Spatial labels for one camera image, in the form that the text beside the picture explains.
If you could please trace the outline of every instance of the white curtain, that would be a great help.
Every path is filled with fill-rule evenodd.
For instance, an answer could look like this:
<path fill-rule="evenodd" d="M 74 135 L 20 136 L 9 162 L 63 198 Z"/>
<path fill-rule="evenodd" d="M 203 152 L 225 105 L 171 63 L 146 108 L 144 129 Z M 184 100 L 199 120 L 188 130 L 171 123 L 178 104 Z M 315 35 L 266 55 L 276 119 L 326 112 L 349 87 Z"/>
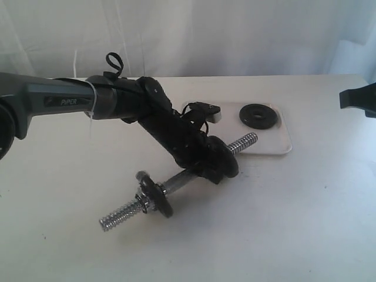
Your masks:
<path fill-rule="evenodd" d="M 0 0 L 0 71 L 78 77 L 359 73 L 376 80 L 376 0 Z"/>

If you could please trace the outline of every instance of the black object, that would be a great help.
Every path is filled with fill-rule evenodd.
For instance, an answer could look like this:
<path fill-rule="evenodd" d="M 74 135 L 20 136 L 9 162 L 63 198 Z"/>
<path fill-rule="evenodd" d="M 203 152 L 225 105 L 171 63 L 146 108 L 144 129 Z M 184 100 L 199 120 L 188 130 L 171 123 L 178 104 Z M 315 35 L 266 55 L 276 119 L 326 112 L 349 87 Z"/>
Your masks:
<path fill-rule="evenodd" d="M 239 118 L 246 126 L 255 129 L 269 129 L 278 121 L 277 113 L 261 104 L 249 104 L 239 112 Z"/>
<path fill-rule="evenodd" d="M 340 93 L 340 106 L 358 108 L 368 118 L 376 118 L 376 83 L 358 89 L 348 89 Z"/>
<path fill-rule="evenodd" d="M 160 211 L 160 213 L 167 218 L 172 217 L 174 213 L 173 209 L 164 196 L 161 188 L 157 184 L 155 184 L 150 176 L 145 172 L 142 172 L 138 178 L 138 180 L 140 181 L 142 193 L 144 193 L 150 200 L 154 202 L 155 209 Z M 146 207 L 144 207 L 143 212 L 147 213 Z"/>
<path fill-rule="evenodd" d="M 119 66 L 110 61 L 110 57 L 115 58 Z M 190 111 L 180 114 L 172 108 L 157 80 L 120 78 L 121 58 L 110 53 L 106 60 L 117 72 L 91 76 L 86 80 L 91 85 L 68 78 L 44 79 L 0 73 L 0 140 L 4 144 L 0 158 L 9 149 L 14 136 L 26 137 L 33 116 L 92 111 L 93 119 L 139 122 L 180 167 L 192 169 L 213 183 L 238 173 L 237 162 L 227 146 L 200 130 L 220 111 L 219 107 L 191 103 Z"/>

